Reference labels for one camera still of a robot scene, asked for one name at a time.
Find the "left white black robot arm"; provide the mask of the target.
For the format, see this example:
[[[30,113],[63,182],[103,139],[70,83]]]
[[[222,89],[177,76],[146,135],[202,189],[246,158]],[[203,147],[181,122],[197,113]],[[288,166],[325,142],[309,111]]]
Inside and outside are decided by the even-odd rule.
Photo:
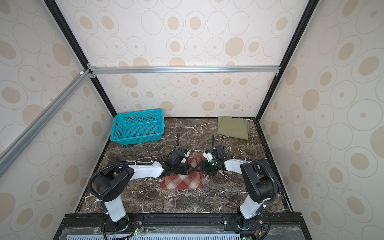
[[[189,174],[189,155],[190,152],[186,149],[176,149],[151,162],[129,162],[124,158],[117,158],[94,173],[87,188],[100,201],[103,213],[117,223],[126,216],[121,194],[131,180]]]

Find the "right black corner post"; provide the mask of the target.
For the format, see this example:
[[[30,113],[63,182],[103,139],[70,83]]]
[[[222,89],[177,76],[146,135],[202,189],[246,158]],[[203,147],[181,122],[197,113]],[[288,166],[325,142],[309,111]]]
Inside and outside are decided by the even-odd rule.
[[[279,85],[279,82],[281,80],[281,78],[283,77],[283,74],[284,72],[286,71],[286,68],[288,67],[288,64],[290,63],[291,61],[291,58],[311,20],[311,17],[313,16],[318,4],[319,4],[319,0],[310,0],[308,1],[308,4],[304,10],[304,13],[302,15],[302,17],[300,18],[300,21],[299,21],[299,24],[293,34],[293,37],[288,45],[288,48],[284,54],[284,57],[281,61],[281,64],[280,64],[280,70],[279,72],[277,73],[277,75],[273,78],[273,81],[267,91],[267,94],[262,102],[262,105],[261,105],[261,108],[256,116],[256,122],[260,122],[261,118],[263,117],[268,105],[269,105],[269,102],[277,88],[277,86]]]

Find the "olive green skirt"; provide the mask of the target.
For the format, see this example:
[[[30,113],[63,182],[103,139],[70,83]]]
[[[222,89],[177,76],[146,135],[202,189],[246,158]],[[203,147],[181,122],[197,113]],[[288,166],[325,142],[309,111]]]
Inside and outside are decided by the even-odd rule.
[[[250,122],[242,118],[219,117],[218,118],[218,134],[248,140]]]

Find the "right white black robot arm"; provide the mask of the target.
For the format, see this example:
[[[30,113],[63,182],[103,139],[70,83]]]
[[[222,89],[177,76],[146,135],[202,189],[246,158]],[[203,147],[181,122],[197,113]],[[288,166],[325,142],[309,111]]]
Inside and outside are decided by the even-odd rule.
[[[240,206],[243,219],[260,215],[272,204],[280,191],[280,184],[269,164],[264,160],[229,157],[224,146],[214,146],[203,153],[204,159],[194,168],[195,172],[213,176],[218,171],[228,171],[243,176],[247,197]]]

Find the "black corner post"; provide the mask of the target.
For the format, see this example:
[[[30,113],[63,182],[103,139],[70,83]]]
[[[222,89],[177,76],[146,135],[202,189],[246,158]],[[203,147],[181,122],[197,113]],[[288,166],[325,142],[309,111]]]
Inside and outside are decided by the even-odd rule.
[[[281,61],[281,64],[280,64],[280,70],[279,72],[277,73],[277,75],[273,78],[273,81],[267,91],[267,94],[262,102],[262,105],[261,105],[261,108],[256,116],[256,122],[260,122],[261,118],[263,117],[268,105],[269,105],[269,102],[277,88],[277,86],[279,85],[279,82],[281,80],[281,78],[283,77],[283,74],[284,72],[286,71],[286,68],[288,67],[288,64],[290,63],[291,61],[291,58],[311,20],[311,17],[313,16],[318,4],[319,4],[319,0],[310,0],[308,1],[308,4],[304,10],[304,13],[302,15],[302,17],[300,18],[300,21],[299,21],[299,24],[293,34],[293,37],[288,45],[288,48],[284,54],[284,57]]]
[[[112,117],[115,117],[117,115],[117,112],[115,108],[112,105],[112,102],[110,101],[109,97],[107,96],[101,82],[99,81],[96,74],[93,73],[93,70],[90,68],[90,63],[83,52],[82,47],[80,46],[79,42],[77,41],[75,35],[73,34],[69,24],[65,20],[64,15],[62,14],[61,10],[59,9],[59,5],[56,3],[56,1],[51,0],[44,0],[44,4],[47,6],[48,11],[52,15],[55,22],[58,24],[61,32],[63,33],[64,37],[66,38],[67,42],[69,43],[71,49],[75,53],[77,59],[80,61],[80,64],[85,70],[89,70],[92,74],[91,76],[91,82],[93,83],[94,87],[96,88],[98,94],[100,95],[103,103],[109,110]]]

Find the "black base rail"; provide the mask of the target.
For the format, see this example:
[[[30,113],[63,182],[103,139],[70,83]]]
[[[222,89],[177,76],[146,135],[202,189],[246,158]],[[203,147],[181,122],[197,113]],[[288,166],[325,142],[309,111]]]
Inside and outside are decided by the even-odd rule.
[[[65,215],[55,240],[310,240],[300,213],[127,214],[119,223],[101,214]]]

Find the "teal plastic basket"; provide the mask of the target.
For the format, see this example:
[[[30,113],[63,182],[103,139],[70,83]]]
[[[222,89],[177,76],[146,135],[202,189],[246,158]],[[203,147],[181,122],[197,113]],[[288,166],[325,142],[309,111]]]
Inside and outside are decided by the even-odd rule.
[[[123,113],[114,118],[111,141],[122,146],[159,141],[164,131],[165,120],[161,109]]]

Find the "horizontal aluminium frame bar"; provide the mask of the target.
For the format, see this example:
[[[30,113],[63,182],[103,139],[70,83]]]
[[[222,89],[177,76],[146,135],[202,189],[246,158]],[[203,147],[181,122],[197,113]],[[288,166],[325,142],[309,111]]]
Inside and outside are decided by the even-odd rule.
[[[279,66],[91,67],[94,74],[278,73]]]

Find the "left diagonal aluminium frame bar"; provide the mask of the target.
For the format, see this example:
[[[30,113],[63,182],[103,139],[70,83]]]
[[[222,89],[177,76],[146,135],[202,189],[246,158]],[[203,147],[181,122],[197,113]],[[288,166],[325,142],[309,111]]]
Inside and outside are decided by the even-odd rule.
[[[59,112],[73,93],[91,77],[90,70],[78,75],[42,113],[1,154],[1,175],[3,175],[46,124]]]

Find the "left black corner post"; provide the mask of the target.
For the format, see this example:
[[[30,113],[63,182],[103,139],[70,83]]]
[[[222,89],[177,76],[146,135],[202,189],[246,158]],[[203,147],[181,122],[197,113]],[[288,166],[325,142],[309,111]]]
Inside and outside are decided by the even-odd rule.
[[[71,49],[75,53],[77,59],[80,61],[80,64],[85,70],[89,70],[92,74],[91,76],[91,82],[93,83],[94,87],[96,88],[98,94],[100,95],[103,103],[109,110],[112,117],[115,117],[117,115],[117,112],[115,108],[112,105],[112,102],[110,101],[109,97],[107,96],[101,82],[99,81],[96,74],[93,73],[93,70],[90,68],[90,63],[83,52],[82,47],[80,46],[79,42],[77,41],[75,35],[73,34],[69,24],[65,20],[64,15],[62,14],[61,10],[59,9],[59,5],[56,3],[56,1],[51,0],[44,0],[44,4],[47,6],[48,11],[52,15],[55,22],[58,24],[61,32],[63,33],[64,37],[66,38],[67,42],[69,43]]]

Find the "red plaid skirt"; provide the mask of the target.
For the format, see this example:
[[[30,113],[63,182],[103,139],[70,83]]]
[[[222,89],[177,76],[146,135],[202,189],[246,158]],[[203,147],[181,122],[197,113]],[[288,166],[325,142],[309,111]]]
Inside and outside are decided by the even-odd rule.
[[[189,175],[171,174],[163,178],[160,186],[165,190],[201,190],[204,187],[203,174],[199,172],[192,172]]]

